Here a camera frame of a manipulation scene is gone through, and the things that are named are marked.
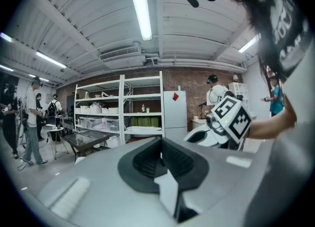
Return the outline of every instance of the backpack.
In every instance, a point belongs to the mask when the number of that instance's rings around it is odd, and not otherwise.
[[[48,106],[48,116],[49,117],[55,117],[57,115],[58,111],[57,111],[57,107],[55,105],[55,103],[50,102],[49,106]]]

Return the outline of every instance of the jeans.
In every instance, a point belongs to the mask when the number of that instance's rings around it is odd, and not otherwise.
[[[36,125],[37,125],[37,137],[38,139],[42,139],[42,136],[40,135],[40,131],[41,131],[41,119],[37,119],[36,120]]]
[[[13,154],[17,154],[18,151],[16,149],[16,127],[15,127],[15,118],[3,120],[3,135],[5,140],[8,142],[10,147],[13,150]]]
[[[23,159],[26,161],[31,160],[31,155],[33,152],[35,161],[37,164],[42,163],[43,159],[39,153],[39,146],[38,146],[38,137],[37,137],[37,129],[36,127],[30,127],[27,125],[29,140],[26,143],[26,149],[24,152]]]

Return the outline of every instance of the shelf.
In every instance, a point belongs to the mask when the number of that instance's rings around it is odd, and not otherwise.
[[[106,117],[117,117],[118,113],[85,113],[77,112],[75,115],[91,115],[91,116],[106,116]]]
[[[120,80],[94,83],[94,84],[78,87],[77,90],[83,90],[87,92],[114,90],[114,89],[119,89],[119,82]]]
[[[160,98],[161,98],[161,94],[143,94],[143,95],[124,96],[124,99],[138,99],[138,100],[160,99]]]
[[[149,76],[149,77],[130,78],[130,79],[125,79],[125,83],[131,85],[134,88],[160,86],[160,77]]]
[[[162,130],[125,130],[124,133],[135,135],[162,135]]]
[[[95,97],[95,98],[84,98],[84,99],[77,99],[76,102],[85,102],[85,101],[107,101],[107,100],[117,100],[118,97]]]
[[[94,130],[94,129],[91,129],[91,128],[86,128],[86,127],[83,127],[81,125],[76,125],[76,127],[78,128],[82,128],[82,129],[87,129],[87,130]],[[101,132],[107,132],[107,133],[115,133],[115,134],[119,134],[119,131],[118,130],[95,130],[95,131],[101,131]]]
[[[162,113],[161,112],[150,112],[150,113],[141,113],[141,112],[137,112],[137,113],[124,113],[124,116],[126,117],[149,117],[149,116],[161,116]]]

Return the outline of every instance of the white t-shirt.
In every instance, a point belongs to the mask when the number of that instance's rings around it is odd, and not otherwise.
[[[51,103],[54,103],[57,111],[62,111],[61,103],[57,100],[52,100]]]
[[[36,110],[36,94],[32,88],[29,88],[26,93],[26,113],[29,115],[28,125],[36,127],[36,115],[31,112],[31,109]]]
[[[217,105],[228,89],[223,85],[215,85],[207,92],[207,105]]]

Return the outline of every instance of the air conditioner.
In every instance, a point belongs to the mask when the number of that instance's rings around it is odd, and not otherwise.
[[[141,56],[119,58],[113,61],[106,62],[104,64],[110,69],[120,69],[120,68],[130,68],[130,67],[141,67],[143,66],[143,63],[145,61],[146,61],[146,57],[144,55],[141,55]]]
[[[129,56],[139,56],[141,55],[141,48],[139,46],[133,46],[128,48],[117,49],[114,51],[106,52],[99,56],[100,60],[103,62],[109,62],[119,58],[129,57]]]

